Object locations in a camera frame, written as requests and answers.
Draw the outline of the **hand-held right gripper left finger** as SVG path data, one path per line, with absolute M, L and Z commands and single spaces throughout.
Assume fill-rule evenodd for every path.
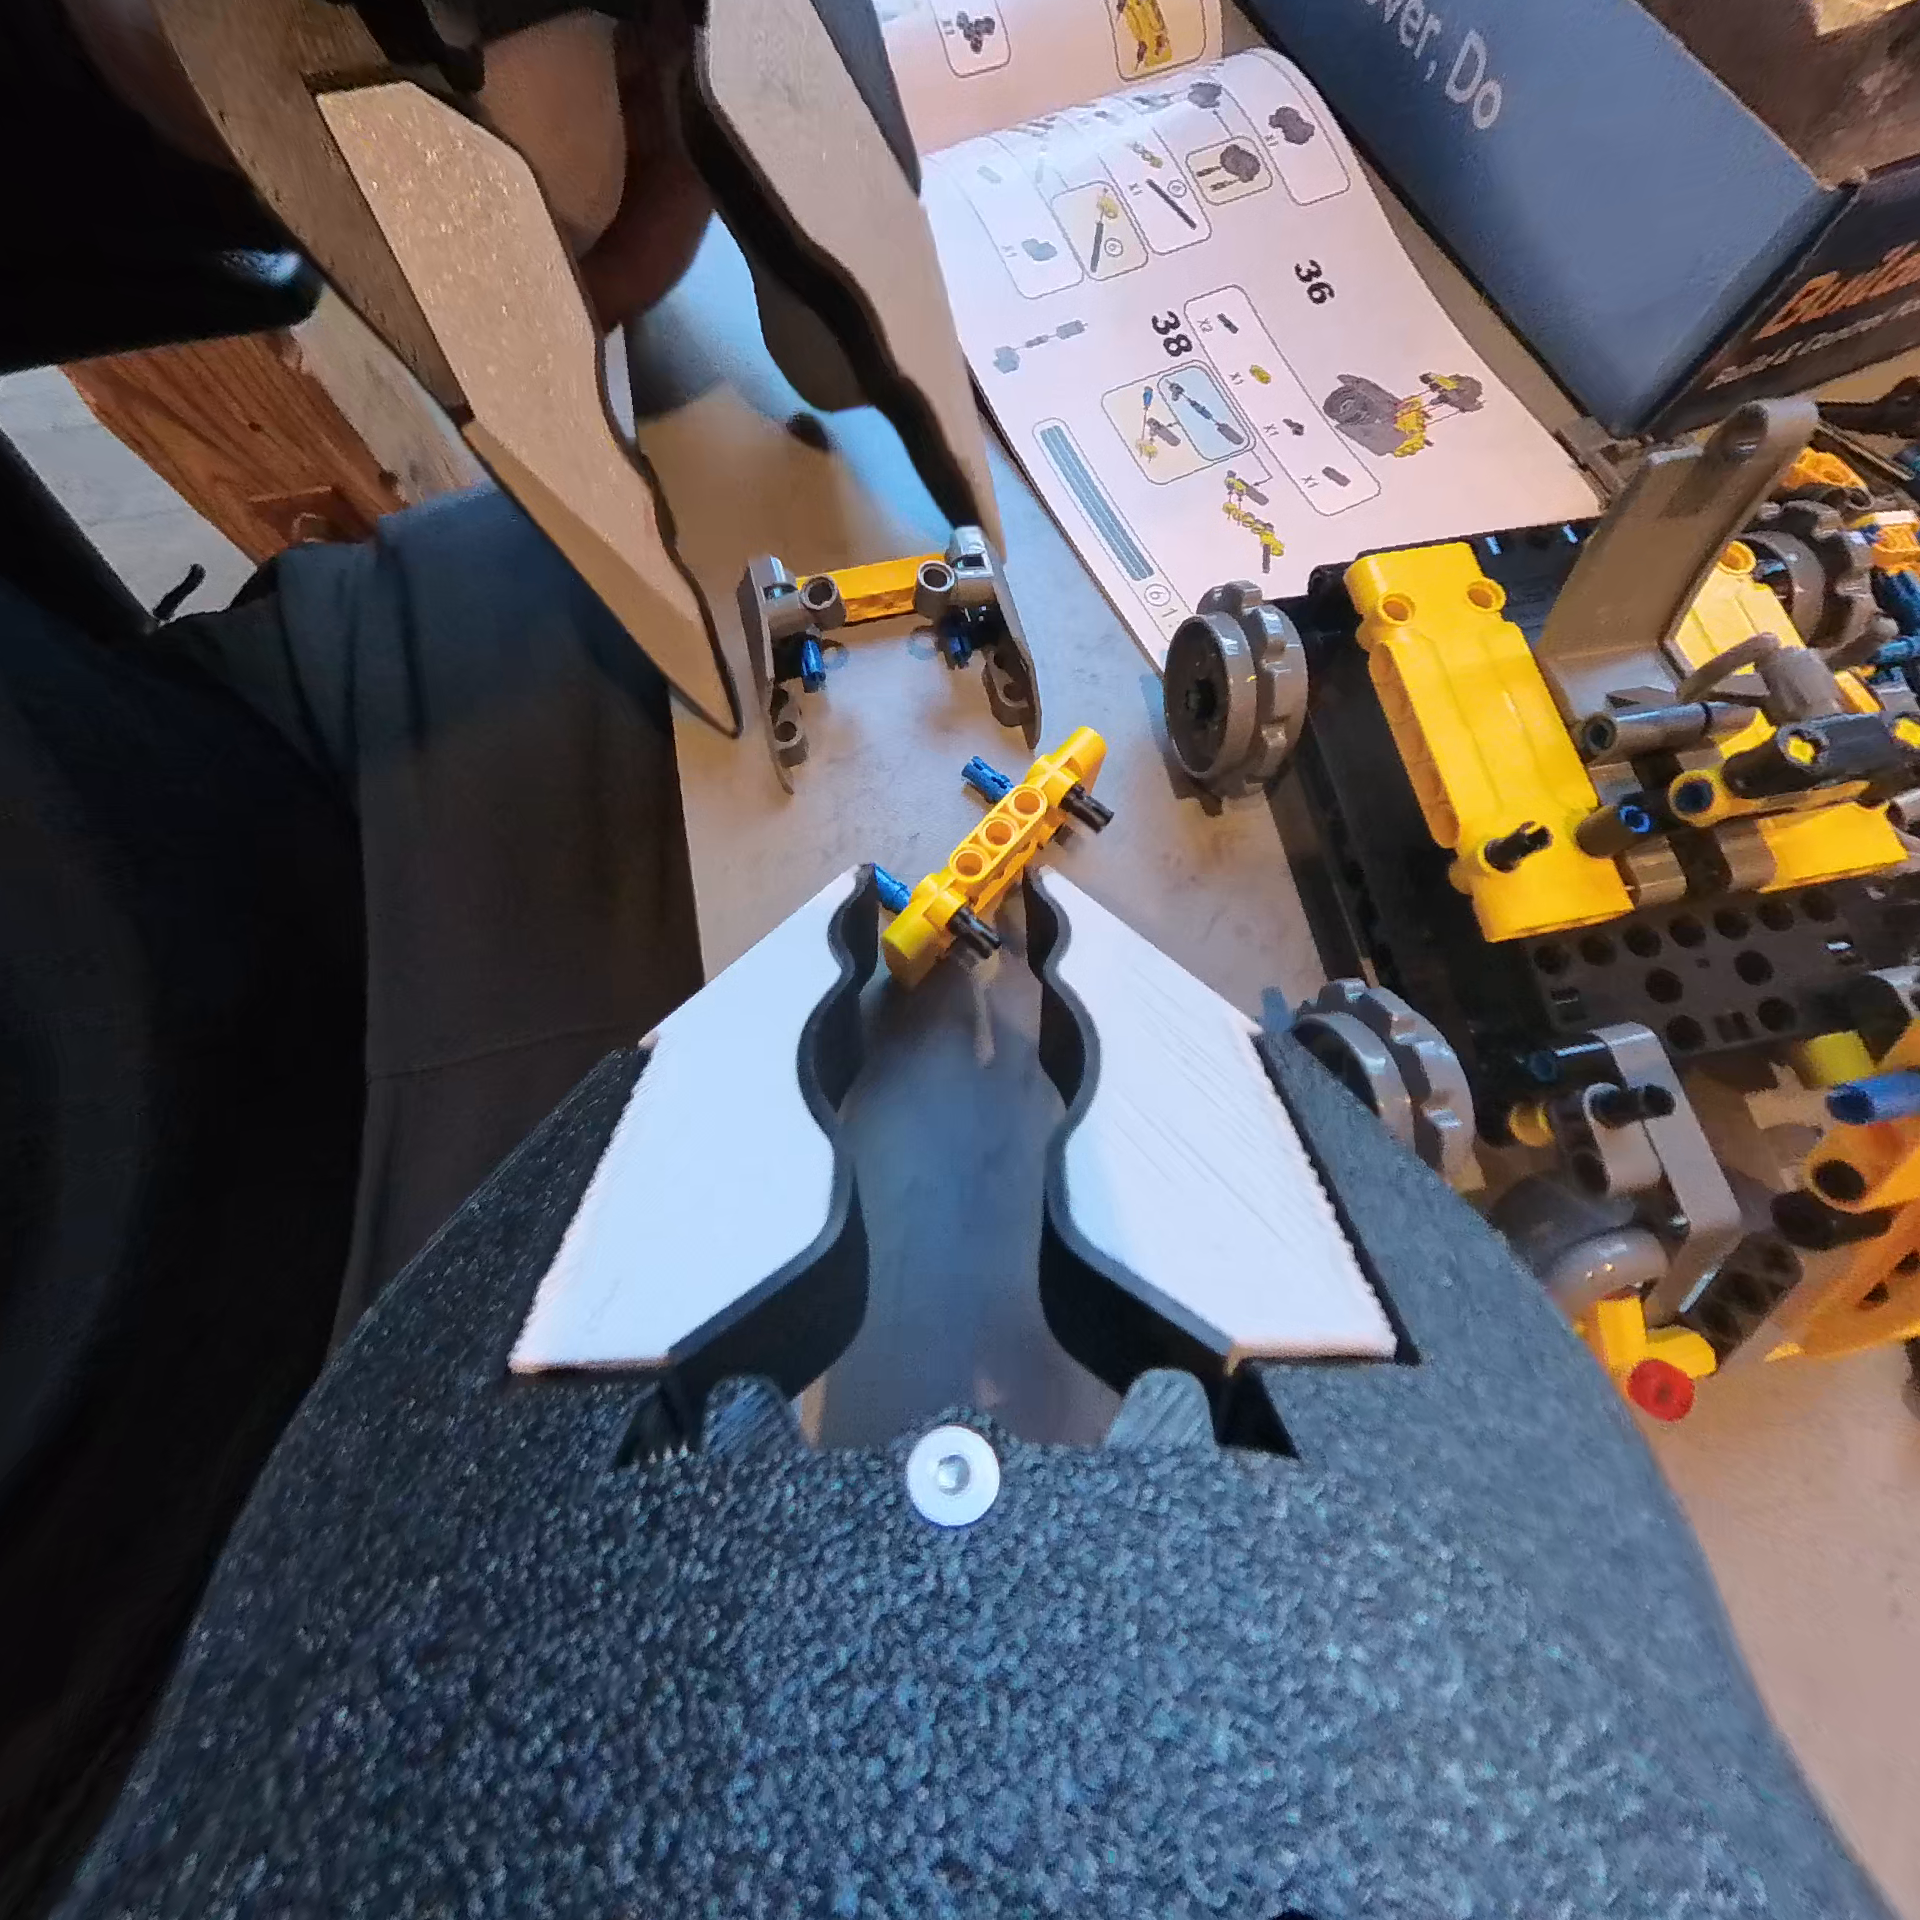
M 517 1378 L 815 1380 L 848 1349 L 867 1282 L 839 1118 L 878 907 L 872 866 L 841 871 L 646 1037 Z

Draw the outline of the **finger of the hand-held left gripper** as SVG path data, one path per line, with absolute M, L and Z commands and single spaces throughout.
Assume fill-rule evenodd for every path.
M 611 424 L 602 338 L 528 160 L 412 83 L 322 92 L 316 108 L 446 358 L 472 454 L 681 705 L 742 732 L 707 604 Z
M 698 4 L 691 156 L 761 338 L 822 415 L 869 409 L 953 527 L 1006 546 L 972 376 L 874 4 Z

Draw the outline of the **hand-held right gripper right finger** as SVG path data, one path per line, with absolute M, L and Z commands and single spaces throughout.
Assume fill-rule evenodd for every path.
M 1057 1342 L 1083 1367 L 1393 1359 L 1258 1023 L 1066 877 L 1023 893 L 1066 1108 L 1039 1263 Z

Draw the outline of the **yellow brick panel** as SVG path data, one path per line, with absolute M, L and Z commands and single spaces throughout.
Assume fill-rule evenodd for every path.
M 879 953 L 896 983 L 920 987 L 953 951 L 976 962 L 989 960 L 953 944 L 947 918 L 963 907 L 995 930 L 1003 900 L 1041 855 L 1068 831 L 1090 834 L 1061 810 L 1061 798 L 1069 789 L 1083 786 L 1101 803 L 1094 786 L 1106 752 L 1099 732 L 1076 729 L 1057 749 L 1036 756 L 1018 780 L 979 756 L 963 763 L 959 780 L 984 810 L 943 864 L 908 888 L 884 871 L 874 872 L 879 905 L 891 916 L 879 937 Z

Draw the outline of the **yellow short beam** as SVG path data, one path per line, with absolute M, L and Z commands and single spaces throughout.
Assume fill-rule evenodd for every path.
M 935 612 L 953 585 L 940 555 L 920 555 L 844 567 L 798 578 L 798 597 L 819 627 L 852 627 L 908 612 Z

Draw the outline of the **grey curved brick piece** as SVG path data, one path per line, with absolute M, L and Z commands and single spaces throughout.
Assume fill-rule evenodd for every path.
M 913 612 L 952 670 L 979 663 L 987 708 L 1036 751 L 1044 708 L 1036 663 L 1002 561 L 977 527 L 958 527 L 941 555 L 918 564 Z

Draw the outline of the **person's left forearm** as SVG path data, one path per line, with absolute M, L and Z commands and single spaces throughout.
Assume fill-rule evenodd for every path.
M 319 294 L 156 4 L 1 7 L 1 372 L 300 325 Z

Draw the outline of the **grey desk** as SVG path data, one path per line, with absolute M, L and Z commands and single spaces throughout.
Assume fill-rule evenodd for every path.
M 615 404 L 659 471 L 739 699 L 753 697 L 735 585 L 756 555 L 835 564 L 945 533 L 874 413 L 815 421 L 761 342 L 747 265 L 709 223 L 673 292 L 609 350 Z M 1267 804 L 1212 808 L 1163 759 L 1158 681 L 1002 445 L 989 453 L 1009 577 L 1053 744 L 1108 742 L 1115 826 L 1068 842 L 1068 877 L 1245 1014 L 1319 983 L 1317 948 Z M 673 708 L 702 964 L 731 964 L 830 877 L 875 859 L 920 875 L 973 814 L 965 756 L 997 764 L 973 681 L 900 627 L 839 656 L 808 705 L 810 756 L 783 793 L 759 722 L 737 740 Z M 872 1248 L 869 1313 L 810 1393 L 827 1441 L 889 1437 L 950 1402 L 1031 1441 L 1091 1437 L 1115 1399 L 1060 1355 L 1038 1289 L 1044 1141 L 1060 1110 L 1036 1059 L 1039 987 L 1008 907 L 986 985 L 945 972 L 866 999 L 869 1067 L 852 1141 Z M 1842 1836 L 1916 1916 L 1916 1411 L 1898 1352 L 1733 1373 L 1683 1423 L 1635 1420 L 1711 1567 L 1768 1713 Z

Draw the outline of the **person's left hand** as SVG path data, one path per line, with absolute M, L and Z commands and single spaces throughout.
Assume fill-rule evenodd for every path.
M 620 205 L 578 260 L 599 334 L 636 322 L 672 292 L 691 266 L 711 214 L 711 195 L 681 133 L 663 118 L 629 127 Z

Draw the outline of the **wooden beam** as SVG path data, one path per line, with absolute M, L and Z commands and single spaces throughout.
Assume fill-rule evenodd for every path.
M 59 372 L 86 410 L 249 562 L 372 538 L 484 482 L 406 372 L 327 367 L 294 331 L 100 354 Z

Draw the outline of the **person's leg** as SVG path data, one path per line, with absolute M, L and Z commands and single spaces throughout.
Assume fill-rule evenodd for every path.
M 157 641 L 276 729 L 358 829 L 343 1338 L 590 1068 L 703 981 L 667 689 L 493 491 L 290 548 Z

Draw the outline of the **person's dark jacket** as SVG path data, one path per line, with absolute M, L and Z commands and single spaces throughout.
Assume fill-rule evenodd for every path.
M 58 1902 L 313 1380 L 363 1133 L 354 821 L 4 445 L 1 1871 Z

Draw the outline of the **instruction booklet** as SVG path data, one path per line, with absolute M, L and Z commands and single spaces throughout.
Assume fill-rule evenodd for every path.
M 973 389 L 1151 667 L 1220 585 L 1595 515 L 1222 4 L 875 18 Z

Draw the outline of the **dark blue cardboard box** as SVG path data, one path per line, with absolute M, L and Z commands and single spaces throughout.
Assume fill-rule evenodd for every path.
M 1916 7 L 1241 13 L 1558 387 L 1670 435 L 1916 350 Z

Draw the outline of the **pile of loose toy bricks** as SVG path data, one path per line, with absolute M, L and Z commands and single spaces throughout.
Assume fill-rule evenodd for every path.
M 1820 445 L 1791 460 L 1768 507 L 1774 593 L 1812 652 L 1834 668 L 1913 667 L 1916 507 Z

